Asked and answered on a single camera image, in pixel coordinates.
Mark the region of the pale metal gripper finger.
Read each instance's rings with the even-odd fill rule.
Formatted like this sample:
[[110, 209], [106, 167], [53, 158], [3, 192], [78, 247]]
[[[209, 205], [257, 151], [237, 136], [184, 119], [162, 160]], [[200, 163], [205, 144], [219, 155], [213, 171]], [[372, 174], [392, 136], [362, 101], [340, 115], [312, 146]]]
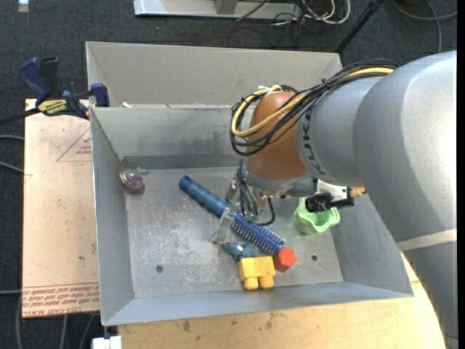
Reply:
[[232, 180], [230, 183], [225, 195], [225, 201], [229, 207], [240, 206], [240, 189], [236, 180]]
[[224, 211], [222, 213], [219, 224], [212, 238], [214, 244], [222, 244], [225, 241], [233, 220], [233, 214], [231, 214], [229, 211]]

